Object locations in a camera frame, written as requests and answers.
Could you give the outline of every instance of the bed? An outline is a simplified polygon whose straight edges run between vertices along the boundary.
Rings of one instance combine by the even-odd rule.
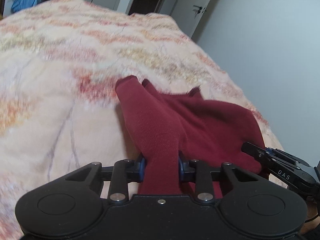
[[[50,0],[0,21],[0,61],[0,239],[22,235],[14,207],[27,191],[93,161],[137,156],[114,90],[128,75],[167,93],[200,86],[205,99],[243,106],[265,145],[282,148],[242,90],[166,15]]]

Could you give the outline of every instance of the white door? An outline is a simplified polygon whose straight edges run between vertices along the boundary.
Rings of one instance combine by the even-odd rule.
[[[191,37],[210,0],[178,0],[171,17]]]

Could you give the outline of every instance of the door handle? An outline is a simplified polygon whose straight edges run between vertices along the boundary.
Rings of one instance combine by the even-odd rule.
[[[193,11],[195,11],[195,12],[196,12],[196,14],[201,13],[201,10],[203,9],[203,7],[202,7],[202,6],[197,6],[197,5],[193,5],[193,7],[197,7],[197,8],[198,8],[198,9],[193,9]]]

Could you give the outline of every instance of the red cloth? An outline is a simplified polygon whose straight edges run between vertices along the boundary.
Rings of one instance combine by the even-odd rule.
[[[140,194],[179,194],[178,151],[187,159],[200,159],[213,167],[223,162],[254,172],[261,165],[241,151],[249,141],[264,148],[252,113],[235,104],[203,100],[199,88],[184,95],[160,94],[135,76],[119,80],[116,93],[125,125],[147,160]],[[216,197],[222,197],[215,185]]]

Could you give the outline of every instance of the knit fabric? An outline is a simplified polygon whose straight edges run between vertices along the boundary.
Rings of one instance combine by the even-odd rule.
[[[252,113],[235,104],[203,100],[199,88],[183,95],[159,93],[135,76],[119,80],[116,93],[125,125],[145,159],[140,194],[181,193],[178,152],[187,159],[200,159],[220,167],[232,162],[256,174],[261,165],[241,151],[248,141],[264,148],[258,124]],[[216,197],[222,197],[214,183]]]

